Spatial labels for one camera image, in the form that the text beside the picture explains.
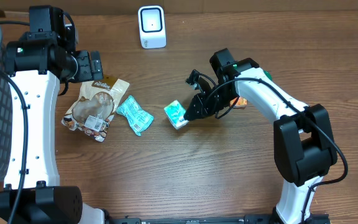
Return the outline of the small green white sachet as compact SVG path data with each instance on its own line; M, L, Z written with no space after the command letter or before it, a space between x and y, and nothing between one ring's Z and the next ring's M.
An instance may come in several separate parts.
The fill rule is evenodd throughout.
M174 100L164 107L164 112L175 129L180 129L187 125L188 120L184 118L186 109L184 109L178 100Z

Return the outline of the small orange sachet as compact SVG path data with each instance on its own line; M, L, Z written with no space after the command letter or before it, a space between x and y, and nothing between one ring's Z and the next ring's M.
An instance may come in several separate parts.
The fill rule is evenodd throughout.
M230 107L232 109L245 109L247 106L247 100L243 97L237 97L230 102Z

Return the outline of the brown cookie bag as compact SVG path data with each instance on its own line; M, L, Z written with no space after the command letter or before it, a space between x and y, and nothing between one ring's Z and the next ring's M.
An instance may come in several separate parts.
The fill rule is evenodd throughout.
M83 82L78 99L62 118L62 125L103 142L130 83L116 77Z

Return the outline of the teal snack packet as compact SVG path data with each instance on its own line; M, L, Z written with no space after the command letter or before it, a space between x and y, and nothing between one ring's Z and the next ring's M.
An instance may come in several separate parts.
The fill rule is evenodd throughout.
M117 108L116 113L127 119L129 126L137 136L141 136L141 133L145 131L154 120L154 117L143 110L132 95L129 95Z

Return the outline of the green lid seasoning jar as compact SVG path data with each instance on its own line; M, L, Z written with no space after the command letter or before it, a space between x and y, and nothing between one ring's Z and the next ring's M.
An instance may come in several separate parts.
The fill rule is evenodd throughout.
M264 70L263 80L270 80L271 82L273 81L273 78L272 78L271 74L268 71Z

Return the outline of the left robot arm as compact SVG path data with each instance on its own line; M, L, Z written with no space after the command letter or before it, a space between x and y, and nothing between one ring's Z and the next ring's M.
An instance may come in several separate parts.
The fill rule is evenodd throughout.
M55 158L55 107L70 83L103 78L100 55L76 49L75 24L53 6L29 9L29 30L7 44L0 77L11 88L11 153L0 218L8 223L109 223L85 204L77 186L60 185Z

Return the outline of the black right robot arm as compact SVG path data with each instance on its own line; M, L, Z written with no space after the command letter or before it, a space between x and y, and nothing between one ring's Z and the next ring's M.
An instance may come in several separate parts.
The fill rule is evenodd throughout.
M284 179L281 197L271 215L247 215L245 223L329 223L328 215L310 212L317 186L337 162L327 110L285 93L251 58L237 61L228 49L222 49L209 63L216 82L197 70L186 79L197 94L185 120L218 117L221 110L231 110L232 100L242 97L273 126L274 161Z

